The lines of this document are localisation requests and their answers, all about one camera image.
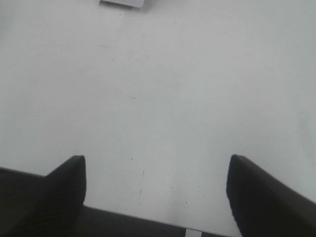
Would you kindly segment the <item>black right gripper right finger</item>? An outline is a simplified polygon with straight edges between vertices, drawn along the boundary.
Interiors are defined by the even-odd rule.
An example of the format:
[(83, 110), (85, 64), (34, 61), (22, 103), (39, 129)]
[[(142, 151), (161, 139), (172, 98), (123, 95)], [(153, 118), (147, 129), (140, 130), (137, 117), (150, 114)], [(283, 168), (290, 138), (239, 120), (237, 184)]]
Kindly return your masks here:
[(243, 237), (316, 235), (315, 202), (244, 156), (231, 156), (226, 193)]

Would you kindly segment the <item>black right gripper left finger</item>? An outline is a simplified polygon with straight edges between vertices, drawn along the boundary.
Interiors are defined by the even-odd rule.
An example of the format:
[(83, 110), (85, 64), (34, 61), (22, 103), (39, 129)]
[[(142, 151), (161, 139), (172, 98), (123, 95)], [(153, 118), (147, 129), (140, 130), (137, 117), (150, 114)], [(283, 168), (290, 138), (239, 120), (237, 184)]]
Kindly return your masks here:
[(86, 194), (84, 156), (73, 156), (46, 176), (0, 169), (2, 237), (69, 237)]

